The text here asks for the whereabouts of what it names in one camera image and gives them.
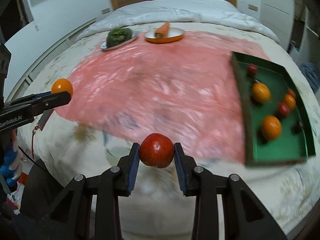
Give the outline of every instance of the oval plate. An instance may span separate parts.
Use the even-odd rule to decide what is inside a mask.
[[[181,40],[184,35],[184,30],[171,27],[169,29],[168,37],[157,39],[155,37],[155,31],[156,30],[151,30],[144,35],[146,41],[152,42],[152,43],[169,43],[169,42]]]
[[[131,36],[130,40],[127,40],[127,41],[125,41],[125,42],[123,42],[123,43],[121,43],[119,45],[113,46],[111,48],[107,47],[107,42],[105,41],[104,43],[101,44],[100,49],[102,49],[103,51],[109,51],[109,50],[114,50],[114,49],[121,48],[121,47],[123,47],[123,46],[125,46],[125,45],[127,45],[127,44],[129,44],[129,43],[131,43],[133,41],[135,41],[137,39],[137,37],[138,37],[138,33],[139,32],[137,32],[137,31],[132,31],[132,36]]]

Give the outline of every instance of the black cable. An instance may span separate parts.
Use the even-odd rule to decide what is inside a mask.
[[[21,151],[29,160],[31,160],[31,161],[33,162],[34,165],[38,166],[41,170],[43,170],[43,171],[45,171],[45,172],[47,172],[47,173],[50,174],[50,172],[49,172],[48,170],[45,170],[45,169],[44,169],[43,167],[41,167],[38,163],[36,163],[33,159],[31,159],[30,156],[27,155],[27,154],[24,152],[24,150],[21,149],[20,146],[18,146],[18,147],[19,147],[20,151]]]

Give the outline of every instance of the orange bowl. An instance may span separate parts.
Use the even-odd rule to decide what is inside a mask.
[[[184,30],[173,27],[169,29],[168,37],[157,39],[155,37],[155,31],[156,30],[151,30],[144,35],[146,41],[151,43],[169,43],[181,40],[184,35]]]

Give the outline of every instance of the bed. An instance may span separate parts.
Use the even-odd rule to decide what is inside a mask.
[[[273,62],[284,66],[298,87],[313,127],[316,152],[320,150],[320,108],[315,96],[278,39],[257,20],[236,10],[236,0],[111,0],[115,10],[105,20],[85,30],[79,41],[52,60],[29,86],[25,95],[50,90],[58,78],[68,78],[85,56],[93,53],[114,27],[130,26],[144,32],[171,22],[172,27],[209,32],[258,44]],[[19,129],[19,140],[46,164],[50,173],[66,185],[76,174],[101,174],[127,155],[132,141],[105,131],[69,121],[56,112],[43,131],[32,131],[40,117]],[[243,164],[219,159],[197,159],[198,165],[214,174],[239,174],[267,207],[286,234],[289,234],[315,206],[320,197],[320,159],[293,166],[246,168]],[[150,170],[139,168],[135,190],[120,199],[124,239],[189,239],[194,199],[179,190],[174,167]],[[220,239],[224,239],[220,216]]]

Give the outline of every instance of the green vegetable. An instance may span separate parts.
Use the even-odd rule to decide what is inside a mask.
[[[131,39],[132,31],[129,28],[115,28],[107,37],[107,47],[111,48]]]

